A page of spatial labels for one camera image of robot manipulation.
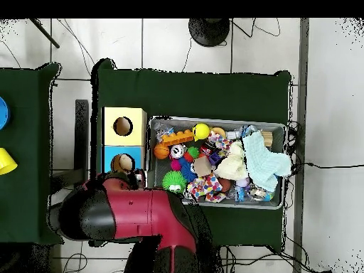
blue bowl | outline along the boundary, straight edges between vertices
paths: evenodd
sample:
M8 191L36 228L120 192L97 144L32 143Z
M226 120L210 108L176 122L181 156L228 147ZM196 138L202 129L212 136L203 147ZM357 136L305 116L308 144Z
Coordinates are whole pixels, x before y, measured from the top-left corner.
M5 100L3 100L0 97L0 130L4 128L9 121L10 118L10 111L8 106L5 103Z

wooden block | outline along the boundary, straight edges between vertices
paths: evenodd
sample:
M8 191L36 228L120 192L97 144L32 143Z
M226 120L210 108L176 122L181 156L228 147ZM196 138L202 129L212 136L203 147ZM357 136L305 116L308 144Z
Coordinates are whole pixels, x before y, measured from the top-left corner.
M145 145L146 123L146 112L141 108L105 107L105 145Z
M144 169L144 146L105 146L105 173L123 168Z
M207 156L195 159L193 161L193 168L198 177L204 177L211 174L211 163Z
M262 136L264 138L264 145L265 146L272 146L273 143L273 133L268 131L262 131Z

green table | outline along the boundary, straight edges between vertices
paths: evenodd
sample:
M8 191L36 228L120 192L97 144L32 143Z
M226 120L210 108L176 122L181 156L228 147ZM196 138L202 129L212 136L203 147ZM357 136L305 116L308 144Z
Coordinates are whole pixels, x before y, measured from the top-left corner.
M276 75L164 73L155 70L115 70L110 59L94 70L92 109L141 107L149 116L167 115L287 124L287 71ZM100 172L101 120L97 118L97 171ZM282 215L279 210L201 206L215 245L269 245L281 251Z
M50 83L59 64L0 70L0 96L11 110L0 131L18 167L0 176L0 242L61 242L47 226L50 195Z

circular hole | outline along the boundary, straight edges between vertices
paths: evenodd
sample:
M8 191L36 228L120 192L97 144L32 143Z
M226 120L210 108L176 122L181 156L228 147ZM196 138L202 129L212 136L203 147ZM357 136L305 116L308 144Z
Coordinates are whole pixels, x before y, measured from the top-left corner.
M111 161L111 170L116 171L133 171L135 169L135 161L128 154L116 155Z
M119 117L114 122L114 131L120 136L128 136L133 131L132 121L127 117Z

metal tray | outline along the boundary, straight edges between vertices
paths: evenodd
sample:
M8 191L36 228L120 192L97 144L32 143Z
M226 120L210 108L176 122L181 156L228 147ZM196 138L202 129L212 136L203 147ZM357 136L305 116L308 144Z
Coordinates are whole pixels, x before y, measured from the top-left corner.
M154 131L154 125L156 122L162 122L169 124L174 128L175 132L184 131L186 129L192 129L194 125L199 122L207 124L210 127L222 127L225 131L232 131L239 128L242 125L255 125L258 129L270 131L273 133L273 143L271 151L274 153L282 153L286 149L285 145L288 141L288 132L286 126L283 124L273 124L264 122L238 122L232 120L220 120L220 119L197 119L197 118L185 118L185 117L157 117L153 116L149 119L149 143L146 150L146 177L148 188L161 187L162 179L164 175L171 171L170 160L158 160L153 155L153 147L158 143ZM185 145L199 147L204 141L198 140L196 142L189 141ZM225 208L256 208L265 210L276 210L283 205L284 196L284 181L285 177L279 177L275 195L271 201L259 201L254 203L236 203L235 199L224 199L220 203L211 203L204 200L198 201L198 204L202 206L213 207L225 207ZM191 203L191 200L183 199L184 204Z

